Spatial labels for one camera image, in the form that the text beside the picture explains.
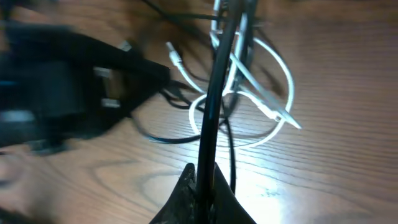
coiled white cable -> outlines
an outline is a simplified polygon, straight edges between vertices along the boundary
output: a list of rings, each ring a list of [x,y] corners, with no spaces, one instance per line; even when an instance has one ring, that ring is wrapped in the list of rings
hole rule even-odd
[[[285,110],[287,112],[289,112],[292,109],[293,106],[293,100],[294,100],[294,80],[292,77],[292,74],[290,73],[290,70],[287,68],[286,64],[284,63],[284,61],[281,59],[281,57],[272,49],[270,48],[267,44],[265,44],[263,41],[261,41],[258,38],[254,38],[254,41],[256,43],[258,43],[259,45],[261,45],[261,47],[265,48],[278,62],[278,64],[282,67],[286,79],[287,79],[287,85],[288,85],[288,98],[287,98],[287,103],[285,106]],[[267,115],[267,112],[264,111],[269,111],[269,108],[262,104],[261,102],[259,102],[255,96],[253,95],[246,95],[245,96],[249,97],[253,103],[255,103],[260,110]],[[201,102],[201,100],[203,100],[204,98],[206,98],[206,95],[202,95],[201,97],[197,98],[196,100],[194,100],[191,104],[191,107],[189,109],[189,119],[190,119],[190,124],[191,127],[194,131],[195,134],[200,134],[200,131],[195,123],[195,108],[197,107],[197,105],[199,104],[199,102]],[[264,144],[265,142],[269,141],[270,139],[272,139],[283,127],[285,123],[284,119],[281,119],[272,129],[271,132],[269,133],[269,135],[267,135],[264,139],[261,139],[260,141],[254,142],[254,143],[250,143],[250,144],[243,144],[240,146],[235,146],[235,148],[237,149],[242,149],[242,148],[250,148],[250,147],[255,147],[261,144]]]
[[[214,5],[214,13],[216,14],[218,9],[220,8],[220,0],[215,1]],[[284,71],[284,74],[287,79],[287,84],[288,84],[288,98],[287,98],[287,103],[284,109],[282,109],[279,105],[277,100],[273,98],[273,96],[265,90],[252,76],[250,71],[240,62],[240,54],[241,54],[241,45],[244,42],[244,33],[246,32],[246,26],[247,26],[247,18],[246,15],[243,14],[242,19],[241,19],[241,24],[239,28],[239,32],[236,33],[236,35],[239,35],[239,39],[236,42],[236,48],[234,54],[230,54],[230,59],[233,61],[231,68],[229,70],[229,74],[227,77],[226,81],[226,86],[223,90],[223,96],[226,96],[227,94],[230,94],[233,92],[232,86],[233,82],[236,76],[236,71],[237,69],[240,69],[240,71],[243,73],[243,75],[251,82],[254,87],[259,90],[259,93],[261,93],[263,96],[268,101],[268,103],[271,103],[273,108],[276,109],[276,111],[271,110],[262,100],[260,100],[256,95],[251,93],[248,89],[246,88],[241,88],[241,91],[238,91],[237,94],[243,95],[248,97],[268,118],[270,119],[276,119],[278,116],[280,116],[280,121],[271,129],[270,133],[260,141],[250,143],[250,144],[243,144],[240,146],[235,146],[235,148],[250,148],[250,147],[255,147],[260,144],[264,144],[265,142],[269,141],[272,139],[283,127],[284,123],[288,121],[290,124],[294,125],[296,128],[301,129],[301,125],[299,125],[296,120],[289,115],[289,111],[292,108],[293,105],[293,100],[294,100],[294,79],[292,77],[292,74],[290,70],[287,68],[285,62],[282,60],[282,58],[273,50],[270,46],[268,46],[266,43],[264,43],[262,40],[258,38],[254,38],[254,41],[259,44],[261,47],[266,49],[277,61],[277,63],[280,65],[282,70]],[[216,34],[220,34],[221,32],[216,30],[216,21],[212,21],[211,23],[211,32],[210,32],[210,37],[211,37],[211,43],[213,47],[216,49],[219,44],[219,40],[216,36]],[[182,59],[178,55],[178,53],[174,50],[172,47],[171,43],[167,43],[167,47],[170,50],[170,58],[173,61],[173,64],[181,71],[183,77],[186,79],[186,81],[194,87],[194,89],[198,90],[200,93],[204,93],[205,91],[202,90],[187,74],[186,70],[184,69],[182,65]],[[198,106],[199,102],[204,100],[207,95],[202,95],[196,100],[194,100],[190,106],[189,109],[189,120],[190,120],[190,125],[194,131],[195,134],[200,134],[200,130],[198,129],[196,123],[195,123],[195,108]]]

wooden table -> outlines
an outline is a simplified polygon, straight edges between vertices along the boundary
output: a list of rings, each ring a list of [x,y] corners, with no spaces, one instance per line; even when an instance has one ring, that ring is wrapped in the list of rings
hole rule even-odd
[[[380,2],[261,1],[259,13],[269,16],[264,32],[294,74],[292,113],[304,130],[286,125],[272,141],[237,151],[236,195],[258,223],[397,222],[398,29],[394,3]],[[194,12],[211,8],[200,1],[173,4],[168,6]],[[183,33],[132,12],[126,17],[132,10],[151,13],[138,2],[127,7],[126,2],[82,0],[60,10],[66,23],[114,45],[131,35],[130,26],[135,34],[153,28],[147,58],[172,67],[164,43],[177,39],[193,72],[205,77],[210,69],[210,51]],[[285,97],[281,71],[260,49],[252,70]],[[174,68],[173,76],[181,79]],[[136,113],[154,134],[193,134],[187,112],[172,109],[159,96]],[[246,100],[231,120],[236,144],[253,142],[247,136],[272,125]],[[20,175],[0,190],[0,205],[49,223],[148,223],[185,164],[196,163],[198,155],[197,142],[153,144],[128,121],[101,138],[71,144],[76,150],[46,158],[23,154],[23,146],[10,148],[17,152],[13,169]],[[223,134],[219,144],[226,145]],[[217,162],[228,177],[228,148],[218,149]],[[4,161],[0,166],[9,167]]]

white usb connector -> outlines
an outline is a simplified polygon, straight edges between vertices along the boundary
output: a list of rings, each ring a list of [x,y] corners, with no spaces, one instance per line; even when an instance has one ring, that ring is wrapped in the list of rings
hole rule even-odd
[[[174,49],[172,43],[167,42],[166,46],[169,49],[169,57],[170,57],[171,61],[173,62],[173,65],[176,66],[176,67],[179,66],[179,64],[182,63],[182,59],[181,59],[180,55]]]
[[[174,49],[172,43],[167,42],[166,43],[167,48],[169,49],[169,57],[171,59],[171,61],[173,62],[173,65],[176,66],[181,74],[184,76],[184,78],[186,79],[186,81],[189,83],[189,85],[191,85],[194,89],[196,89],[196,91],[198,91],[199,93],[205,93],[205,91],[203,91],[194,81],[192,81],[192,79],[189,77],[186,69],[184,68],[183,64],[182,64],[182,59],[180,57],[180,55],[178,54],[178,52]]]
[[[275,111],[269,109],[268,106],[260,104],[257,105],[257,107],[269,118],[269,119],[273,119],[276,120],[278,115]]]

